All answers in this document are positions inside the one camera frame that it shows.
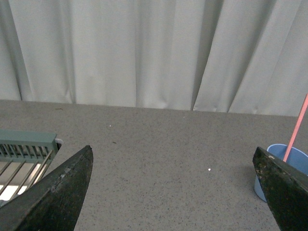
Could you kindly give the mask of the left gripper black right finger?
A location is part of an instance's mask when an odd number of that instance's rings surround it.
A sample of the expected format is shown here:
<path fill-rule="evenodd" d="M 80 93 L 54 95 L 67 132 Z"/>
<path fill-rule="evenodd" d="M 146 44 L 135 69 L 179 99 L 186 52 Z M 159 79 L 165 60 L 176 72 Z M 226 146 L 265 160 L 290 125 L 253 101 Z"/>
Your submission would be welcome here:
<path fill-rule="evenodd" d="M 282 231 L 308 229 L 308 176 L 261 147 L 253 165 L 268 207 Z"/>

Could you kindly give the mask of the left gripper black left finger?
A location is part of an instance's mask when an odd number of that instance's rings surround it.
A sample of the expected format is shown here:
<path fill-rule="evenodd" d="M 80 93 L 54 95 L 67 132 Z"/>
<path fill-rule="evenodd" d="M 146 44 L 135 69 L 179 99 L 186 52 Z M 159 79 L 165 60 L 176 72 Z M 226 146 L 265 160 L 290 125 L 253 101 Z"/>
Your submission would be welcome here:
<path fill-rule="evenodd" d="M 87 145 L 38 183 L 0 208 L 2 231 L 72 231 L 93 167 Z"/>

